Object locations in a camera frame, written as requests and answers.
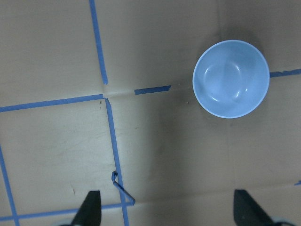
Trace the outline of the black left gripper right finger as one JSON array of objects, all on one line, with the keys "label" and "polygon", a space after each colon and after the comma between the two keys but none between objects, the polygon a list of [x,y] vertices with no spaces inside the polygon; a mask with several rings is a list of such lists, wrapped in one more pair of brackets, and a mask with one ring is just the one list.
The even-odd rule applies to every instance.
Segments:
[{"label": "black left gripper right finger", "polygon": [[271,217],[244,189],[234,191],[233,218],[237,226],[273,226]]}]

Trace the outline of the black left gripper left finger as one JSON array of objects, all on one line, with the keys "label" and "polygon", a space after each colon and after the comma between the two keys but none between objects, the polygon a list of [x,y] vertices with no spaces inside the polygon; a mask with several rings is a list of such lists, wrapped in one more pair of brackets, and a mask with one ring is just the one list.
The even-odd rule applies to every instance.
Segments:
[{"label": "black left gripper left finger", "polygon": [[100,191],[89,191],[71,226],[99,226],[102,219]]}]

